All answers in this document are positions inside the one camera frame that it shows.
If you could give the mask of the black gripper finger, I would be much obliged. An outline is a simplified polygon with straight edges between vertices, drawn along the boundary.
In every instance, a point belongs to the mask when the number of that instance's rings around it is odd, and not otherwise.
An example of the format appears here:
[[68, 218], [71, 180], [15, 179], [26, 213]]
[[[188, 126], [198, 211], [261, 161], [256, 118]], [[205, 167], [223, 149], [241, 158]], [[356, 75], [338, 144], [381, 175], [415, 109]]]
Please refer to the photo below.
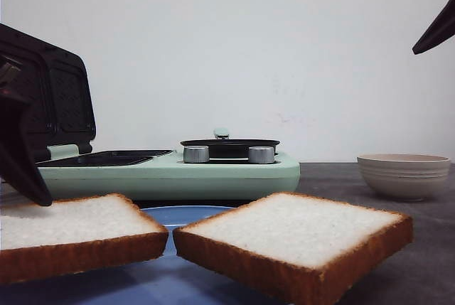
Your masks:
[[454, 0], [448, 0], [444, 8], [412, 47], [415, 55], [425, 53], [454, 36]]
[[31, 105], [8, 87], [20, 72], [20, 63], [1, 56], [1, 177], [35, 204], [49, 206], [53, 197], [35, 165], [26, 138]]

